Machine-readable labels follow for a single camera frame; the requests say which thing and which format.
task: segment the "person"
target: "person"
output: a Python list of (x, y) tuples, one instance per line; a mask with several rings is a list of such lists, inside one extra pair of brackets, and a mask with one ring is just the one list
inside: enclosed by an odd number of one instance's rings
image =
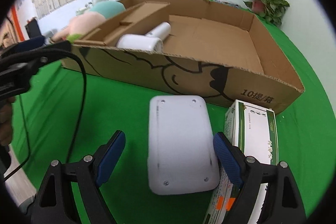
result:
[(12, 103), (15, 102), (15, 97), (8, 98), (6, 104), (0, 109), (0, 144), (2, 146), (9, 145), (13, 139)]

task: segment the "pink plush toy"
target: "pink plush toy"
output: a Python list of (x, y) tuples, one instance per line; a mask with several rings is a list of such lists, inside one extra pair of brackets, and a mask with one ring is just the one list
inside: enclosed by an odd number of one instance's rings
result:
[(69, 25), (56, 33), (51, 39), (55, 42), (67, 39), (72, 43), (105, 21), (106, 18), (102, 14), (88, 11), (70, 19)]

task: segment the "green backdrop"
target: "green backdrop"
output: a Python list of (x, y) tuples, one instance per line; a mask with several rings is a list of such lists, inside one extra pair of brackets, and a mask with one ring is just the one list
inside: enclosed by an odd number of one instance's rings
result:
[[(325, 191), (335, 168), (336, 120), (327, 95), (306, 59), (273, 25), (265, 23), (291, 61), (305, 86), (290, 107), (276, 117), (279, 160), (290, 165), (309, 214)], [(72, 161), (92, 154), (115, 130), (126, 134), (126, 147), (101, 192), (119, 224), (201, 224), (210, 192), (175, 196), (151, 193), (147, 182), (148, 106), (163, 92), (88, 75), (83, 119)], [(82, 75), (61, 67), (42, 68), (32, 89), (22, 96), (32, 146), (24, 170), (38, 189), (54, 159), (65, 161), (82, 96)], [(208, 104), (213, 132), (222, 131), (226, 108)], [(23, 161), (27, 154), (19, 103), (14, 104), (13, 149)], [(83, 223), (89, 223), (80, 194), (75, 199)]]

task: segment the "wooden floor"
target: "wooden floor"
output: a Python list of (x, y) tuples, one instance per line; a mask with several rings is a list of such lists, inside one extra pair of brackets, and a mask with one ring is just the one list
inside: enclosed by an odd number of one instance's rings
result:
[[(8, 175), (17, 166), (19, 166), (19, 162), (12, 149), (10, 149), (9, 153), (12, 158), (12, 163), (5, 173), (5, 176)], [(35, 187), (31, 184), (22, 168), (18, 170), (13, 176), (11, 176), (5, 182), (5, 184), (8, 192), (18, 206), (27, 198), (33, 196), (36, 193)]]

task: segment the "open cardboard box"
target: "open cardboard box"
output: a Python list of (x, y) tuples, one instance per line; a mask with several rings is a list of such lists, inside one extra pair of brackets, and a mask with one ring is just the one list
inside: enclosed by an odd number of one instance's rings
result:
[[(204, 0), (120, 2), (126, 11), (72, 47), (89, 74), (172, 94), (200, 95), (224, 107), (243, 100), (275, 113), (304, 92), (287, 57), (250, 12)], [(164, 21), (171, 24), (171, 33), (163, 53), (115, 47), (123, 34), (146, 34)], [(70, 59), (64, 59), (63, 66), (79, 70)]]

